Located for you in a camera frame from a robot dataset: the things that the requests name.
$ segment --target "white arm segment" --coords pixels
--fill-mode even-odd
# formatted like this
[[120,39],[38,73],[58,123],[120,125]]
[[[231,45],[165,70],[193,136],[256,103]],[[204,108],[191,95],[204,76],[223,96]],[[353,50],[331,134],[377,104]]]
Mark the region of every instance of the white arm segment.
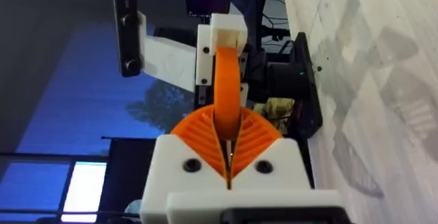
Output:
[[196,49],[185,44],[146,35],[146,16],[140,18],[139,36],[143,71],[150,76],[194,92]]

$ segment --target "black screw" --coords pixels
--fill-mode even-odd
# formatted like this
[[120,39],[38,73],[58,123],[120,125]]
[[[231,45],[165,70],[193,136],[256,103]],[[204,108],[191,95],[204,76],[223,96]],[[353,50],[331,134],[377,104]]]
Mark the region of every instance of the black screw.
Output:
[[188,173],[195,173],[201,169],[201,162],[198,159],[188,159],[183,164],[184,171]]
[[273,172],[274,167],[272,166],[272,164],[269,161],[261,160],[255,164],[255,169],[259,173],[268,174],[268,173]]

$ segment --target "light wood surface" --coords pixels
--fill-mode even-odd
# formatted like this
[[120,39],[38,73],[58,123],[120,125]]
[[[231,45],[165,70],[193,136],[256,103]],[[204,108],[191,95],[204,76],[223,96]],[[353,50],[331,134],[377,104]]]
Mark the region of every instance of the light wood surface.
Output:
[[285,0],[324,117],[318,188],[356,223],[438,223],[438,0]]

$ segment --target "white bracket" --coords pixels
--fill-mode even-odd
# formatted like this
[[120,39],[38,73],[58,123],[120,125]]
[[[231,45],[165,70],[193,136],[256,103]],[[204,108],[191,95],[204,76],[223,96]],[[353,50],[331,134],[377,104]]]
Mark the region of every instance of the white bracket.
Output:
[[213,56],[210,55],[210,25],[198,25],[196,45],[196,85],[210,86],[213,82]]
[[242,15],[211,15],[210,55],[216,54],[216,47],[236,48],[240,55],[248,38],[248,29]]
[[152,77],[194,92],[196,49],[167,38],[146,35],[146,16],[140,18],[140,54],[143,71]]

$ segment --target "wall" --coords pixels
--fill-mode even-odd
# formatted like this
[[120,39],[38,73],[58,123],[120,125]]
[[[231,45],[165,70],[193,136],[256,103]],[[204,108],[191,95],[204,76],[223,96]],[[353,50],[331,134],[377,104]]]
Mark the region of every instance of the wall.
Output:
[[[0,0],[0,5],[7,14],[0,18],[0,150],[14,151],[77,30],[112,26],[112,0]],[[184,0],[139,0],[139,7],[156,26],[197,24],[185,15]]]

